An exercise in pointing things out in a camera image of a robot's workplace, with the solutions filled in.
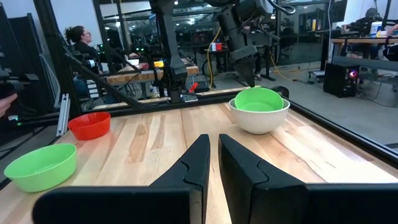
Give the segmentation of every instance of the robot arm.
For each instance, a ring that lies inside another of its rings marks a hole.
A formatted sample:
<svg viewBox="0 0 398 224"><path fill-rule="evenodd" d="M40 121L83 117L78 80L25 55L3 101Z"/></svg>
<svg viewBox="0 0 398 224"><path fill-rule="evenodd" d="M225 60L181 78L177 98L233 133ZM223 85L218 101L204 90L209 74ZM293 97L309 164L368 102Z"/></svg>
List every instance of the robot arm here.
<svg viewBox="0 0 398 224"><path fill-rule="evenodd" d="M290 11L278 6L273 0L205 0L214 7L225 7L217 16L226 44L231 52L231 62L236 71L253 87L254 55L257 48L252 44L248 34L243 31L244 24L258 16L271 16L274 8L292 15L294 7L287 6Z"/></svg>

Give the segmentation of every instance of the white bowl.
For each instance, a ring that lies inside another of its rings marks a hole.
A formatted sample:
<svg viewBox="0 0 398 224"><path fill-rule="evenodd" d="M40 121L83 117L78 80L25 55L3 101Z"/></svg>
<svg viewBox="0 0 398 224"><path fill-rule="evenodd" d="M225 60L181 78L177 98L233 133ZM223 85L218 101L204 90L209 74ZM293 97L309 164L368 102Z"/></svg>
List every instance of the white bowl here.
<svg viewBox="0 0 398 224"><path fill-rule="evenodd" d="M235 106L235 99L229 102L232 117L235 123L252 134L265 134L277 129L285 121L289 112L290 102L284 100L284 107L277 111L255 112L239 110Z"/></svg>

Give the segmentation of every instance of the green bowl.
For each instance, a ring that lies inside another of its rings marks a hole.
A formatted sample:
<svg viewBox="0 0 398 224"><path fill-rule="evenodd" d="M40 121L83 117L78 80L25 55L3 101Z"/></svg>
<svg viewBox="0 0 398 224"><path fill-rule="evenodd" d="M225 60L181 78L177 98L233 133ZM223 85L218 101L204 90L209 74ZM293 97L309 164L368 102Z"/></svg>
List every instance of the green bowl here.
<svg viewBox="0 0 398 224"><path fill-rule="evenodd" d="M235 105L239 110L269 112L284 107L282 97L267 88L250 88L236 95Z"/></svg>
<svg viewBox="0 0 398 224"><path fill-rule="evenodd" d="M25 192L50 189L76 170L76 146L55 144L34 150L10 163L4 175Z"/></svg>

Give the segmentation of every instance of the red bowl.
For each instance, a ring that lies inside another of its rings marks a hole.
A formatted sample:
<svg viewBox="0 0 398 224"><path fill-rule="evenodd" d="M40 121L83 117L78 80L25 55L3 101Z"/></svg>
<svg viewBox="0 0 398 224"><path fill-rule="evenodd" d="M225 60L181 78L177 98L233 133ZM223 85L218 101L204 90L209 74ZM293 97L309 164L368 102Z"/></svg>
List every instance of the red bowl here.
<svg viewBox="0 0 398 224"><path fill-rule="evenodd" d="M91 140L105 135L111 125L111 115L98 112L79 116L68 123L68 128L79 140Z"/></svg>

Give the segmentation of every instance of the bowl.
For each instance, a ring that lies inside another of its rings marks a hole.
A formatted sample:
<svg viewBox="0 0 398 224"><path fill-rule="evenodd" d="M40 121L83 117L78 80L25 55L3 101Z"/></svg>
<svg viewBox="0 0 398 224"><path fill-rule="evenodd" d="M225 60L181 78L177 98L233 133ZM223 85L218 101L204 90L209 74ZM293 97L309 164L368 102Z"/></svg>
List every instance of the bowl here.
<svg viewBox="0 0 398 224"><path fill-rule="evenodd" d="M239 110L235 106L235 99L229 102L232 117L235 123L243 130L252 134L265 134L277 129L285 121L289 112L290 102L282 99L284 106L277 111L245 111Z"/></svg>
<svg viewBox="0 0 398 224"><path fill-rule="evenodd" d="M67 180L76 170L76 146L55 144L10 163L4 175L25 192L40 192Z"/></svg>
<svg viewBox="0 0 398 224"><path fill-rule="evenodd" d="M97 112L79 116L68 123L68 128L79 140L91 140L105 135L111 126L111 115Z"/></svg>
<svg viewBox="0 0 398 224"><path fill-rule="evenodd" d="M267 88L243 90L235 98L236 108L246 111L276 111L284 106L282 97Z"/></svg>

